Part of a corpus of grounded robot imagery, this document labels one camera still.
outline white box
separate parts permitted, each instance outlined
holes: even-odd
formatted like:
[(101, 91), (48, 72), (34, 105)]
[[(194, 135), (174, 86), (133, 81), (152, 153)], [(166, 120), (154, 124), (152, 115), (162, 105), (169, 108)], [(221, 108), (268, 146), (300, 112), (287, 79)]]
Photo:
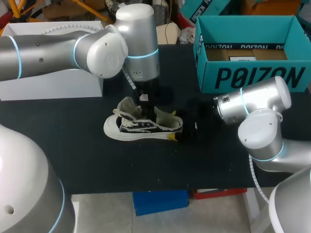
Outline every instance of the white box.
[[(95, 33), (103, 29), (100, 21), (42, 22), (8, 24), (2, 34), (65, 34), (73, 31)], [(79, 69), (0, 82), (0, 99), (38, 100), (101, 97), (103, 80)]]

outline yellow tag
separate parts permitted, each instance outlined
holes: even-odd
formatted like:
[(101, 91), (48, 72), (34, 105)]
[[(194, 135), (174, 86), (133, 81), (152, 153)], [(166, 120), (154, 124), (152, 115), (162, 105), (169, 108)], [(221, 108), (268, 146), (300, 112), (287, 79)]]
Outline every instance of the yellow tag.
[(175, 133), (171, 133), (171, 134), (167, 135), (167, 138), (171, 141), (178, 142), (177, 139), (175, 138)]

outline teal cardboard box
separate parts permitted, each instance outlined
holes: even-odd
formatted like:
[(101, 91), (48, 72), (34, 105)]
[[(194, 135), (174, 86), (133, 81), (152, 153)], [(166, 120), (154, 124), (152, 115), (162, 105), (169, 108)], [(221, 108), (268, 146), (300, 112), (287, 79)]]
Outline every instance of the teal cardboard box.
[(230, 0), (186, 0), (180, 11), (192, 23), (196, 23), (198, 16), (217, 16), (227, 6)]
[[(287, 60), (208, 61), (209, 49), (284, 50)], [(311, 81), (311, 43), (294, 16), (200, 16), (193, 52), (202, 93), (224, 93), (284, 78), (291, 92)]]

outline red crate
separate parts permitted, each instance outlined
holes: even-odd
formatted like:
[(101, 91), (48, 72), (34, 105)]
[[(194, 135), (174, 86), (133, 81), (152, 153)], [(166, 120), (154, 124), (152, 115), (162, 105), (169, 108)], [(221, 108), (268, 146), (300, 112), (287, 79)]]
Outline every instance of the red crate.
[(205, 192), (205, 193), (197, 193), (193, 191), (193, 196), (195, 199), (207, 199), (207, 198), (217, 198), (217, 197), (225, 197), (225, 196), (232, 196), (240, 193), (246, 193), (247, 188), (231, 188), (226, 189), (220, 192)]

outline blue led ring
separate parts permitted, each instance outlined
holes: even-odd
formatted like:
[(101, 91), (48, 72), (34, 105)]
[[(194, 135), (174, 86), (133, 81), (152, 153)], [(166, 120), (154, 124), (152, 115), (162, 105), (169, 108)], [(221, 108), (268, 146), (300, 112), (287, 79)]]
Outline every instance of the blue led ring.
[(241, 95), (242, 104), (243, 104), (243, 106), (244, 106), (244, 109), (245, 109), (245, 111), (246, 111), (246, 114), (248, 115), (249, 112), (248, 112), (248, 110), (247, 110), (247, 107), (246, 107), (246, 104), (245, 104), (245, 101), (244, 101), (242, 87), (240, 88), (240, 95)]
[(276, 159), (276, 158), (282, 153), (282, 151), (283, 151), (283, 148), (284, 148), (284, 141), (283, 141), (282, 143), (283, 143), (283, 144), (282, 144), (282, 148), (281, 148), (280, 152), (279, 152), (276, 156), (274, 156), (272, 159), (260, 160), (260, 159), (255, 159), (253, 156), (252, 156), (252, 158), (253, 158), (254, 160), (256, 160), (256, 161), (259, 161), (259, 162), (268, 162), (268, 161), (274, 160), (274, 159)]
[(8, 37), (12, 40), (13, 45), (14, 45), (16, 52), (17, 52), (17, 58), (18, 58), (18, 77), (17, 77), (17, 79), (19, 79), (21, 77), (21, 58), (20, 58), (19, 49), (18, 49), (18, 46), (17, 46), (15, 39), (13, 37), (11, 37), (10, 35), (8, 35)]
[(146, 57), (150, 57), (152, 55), (155, 55), (157, 52), (159, 52), (159, 49), (157, 49), (156, 51), (152, 52), (152, 53), (149, 53), (147, 55), (143, 55), (143, 56), (127, 56), (127, 58), (130, 58), (130, 59), (140, 59), (140, 58), (146, 58)]
[(75, 64), (79, 67), (79, 69), (81, 69), (81, 67), (78, 65), (78, 63), (76, 61), (76, 48), (77, 48), (79, 41), (82, 40), (87, 35), (89, 35), (89, 34), (85, 34), (85, 35), (81, 36), (79, 39), (77, 39), (76, 43), (73, 46), (73, 59), (74, 59)]
[(58, 216), (56, 222), (54, 223), (54, 225), (52, 226), (52, 228), (50, 229), (49, 233), (52, 233), (54, 231), (54, 229), (56, 228), (60, 218), (62, 217), (62, 213), (63, 213), (64, 207), (65, 207), (65, 191), (64, 191), (64, 187), (63, 187), (62, 182), (61, 181), (59, 181), (59, 182), (62, 185), (62, 189), (63, 189), (63, 204), (62, 204), (62, 208), (61, 208), (61, 210), (59, 212), (59, 216)]

